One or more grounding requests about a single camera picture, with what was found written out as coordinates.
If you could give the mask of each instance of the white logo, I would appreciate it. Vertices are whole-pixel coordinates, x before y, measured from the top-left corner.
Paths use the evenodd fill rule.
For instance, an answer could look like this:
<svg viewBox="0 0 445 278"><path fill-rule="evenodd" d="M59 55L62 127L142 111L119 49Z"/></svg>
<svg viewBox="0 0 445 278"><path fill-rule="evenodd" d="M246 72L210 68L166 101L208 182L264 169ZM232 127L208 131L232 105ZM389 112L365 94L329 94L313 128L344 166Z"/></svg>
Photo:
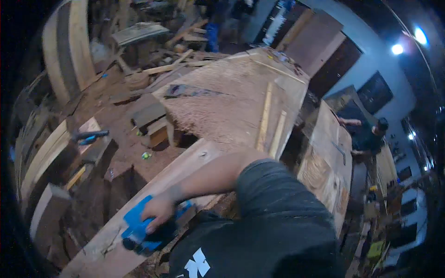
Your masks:
<svg viewBox="0 0 445 278"><path fill-rule="evenodd" d="M207 263L206 257L204 255L204 253L202 252L201 248L199 248L198 250L196 250L196 252L193 254L193 260L189 260L186 264L186 266L184 267L184 269L186 269L189 272L189 277L190 278L198 278L198 271L199 274L201 275L201 277L204 277L207 273L207 271L209 271L210 269L210 265Z"/></svg>

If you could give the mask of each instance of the blue planer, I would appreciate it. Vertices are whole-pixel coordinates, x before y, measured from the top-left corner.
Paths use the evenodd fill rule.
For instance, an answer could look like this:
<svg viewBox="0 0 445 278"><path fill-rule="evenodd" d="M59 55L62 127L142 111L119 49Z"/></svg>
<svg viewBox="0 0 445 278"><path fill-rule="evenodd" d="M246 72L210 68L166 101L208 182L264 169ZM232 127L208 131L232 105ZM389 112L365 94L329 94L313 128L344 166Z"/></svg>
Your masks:
<svg viewBox="0 0 445 278"><path fill-rule="evenodd" d="M122 233L122 244L127 250L133 250L139 255L150 255L152 251L160 250L167 245L176 236L177 226L176 220L180 218L190 207L192 202L185 201L177 206L174 217L167 223L160 226L152 234L146 233L148 224L154 218L148 218L141 222L141 214L145 204L149 202L153 196L148 195L140 203L135 205L124 216L128 228Z"/></svg>

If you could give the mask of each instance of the light fixture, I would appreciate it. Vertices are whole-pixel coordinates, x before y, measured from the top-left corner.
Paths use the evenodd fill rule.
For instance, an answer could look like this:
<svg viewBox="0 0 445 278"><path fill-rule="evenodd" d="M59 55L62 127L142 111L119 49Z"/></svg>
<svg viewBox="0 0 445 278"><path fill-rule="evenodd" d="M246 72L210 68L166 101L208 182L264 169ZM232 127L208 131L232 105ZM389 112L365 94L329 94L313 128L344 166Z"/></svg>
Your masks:
<svg viewBox="0 0 445 278"><path fill-rule="evenodd" d="M426 43L427 43L425 33L423 33L422 29L420 29L419 27L417 27L417 28L414 30L414 37L416 38L416 40L417 40L420 44L426 44Z"/></svg>
<svg viewBox="0 0 445 278"><path fill-rule="evenodd" d="M403 47L400 44L395 44L393 47L391 47L392 52L394 55L399 55L403 53Z"/></svg>

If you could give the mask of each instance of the doorway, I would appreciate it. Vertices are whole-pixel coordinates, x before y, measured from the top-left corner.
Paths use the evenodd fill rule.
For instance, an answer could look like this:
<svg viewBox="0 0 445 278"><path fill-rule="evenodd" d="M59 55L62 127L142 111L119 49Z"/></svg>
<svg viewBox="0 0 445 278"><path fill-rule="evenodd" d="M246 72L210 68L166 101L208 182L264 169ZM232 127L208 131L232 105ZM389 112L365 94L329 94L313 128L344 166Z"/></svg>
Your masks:
<svg viewBox="0 0 445 278"><path fill-rule="evenodd" d="M355 43L345 37L337 50L311 79L308 90L321 99L357 62L361 54Z"/></svg>

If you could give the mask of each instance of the window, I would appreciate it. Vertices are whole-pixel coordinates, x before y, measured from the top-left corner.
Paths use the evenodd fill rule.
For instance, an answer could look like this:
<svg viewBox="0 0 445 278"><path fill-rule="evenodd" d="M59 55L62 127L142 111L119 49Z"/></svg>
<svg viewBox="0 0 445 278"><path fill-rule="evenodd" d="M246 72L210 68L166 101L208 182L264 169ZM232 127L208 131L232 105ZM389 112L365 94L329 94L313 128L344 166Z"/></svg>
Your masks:
<svg viewBox="0 0 445 278"><path fill-rule="evenodd" d="M386 84L379 72L376 72L363 87L358 90L357 94L365 109L372 115L382 109L382 107L394 97L388 84Z"/></svg>
<svg viewBox="0 0 445 278"><path fill-rule="evenodd" d="M408 214L412 214L417 210L417 199L413 199L409 202L406 202L402 204L402 207L400 208L400 216L404 217Z"/></svg>
<svg viewBox="0 0 445 278"><path fill-rule="evenodd" d="M412 175L413 174L411 173L411 167L409 166L397 173L397 176L399 177L400 181L409 179Z"/></svg>
<svg viewBox="0 0 445 278"><path fill-rule="evenodd" d="M391 239L391 247L398 248L416 240L417 223L403 227L397 237Z"/></svg>

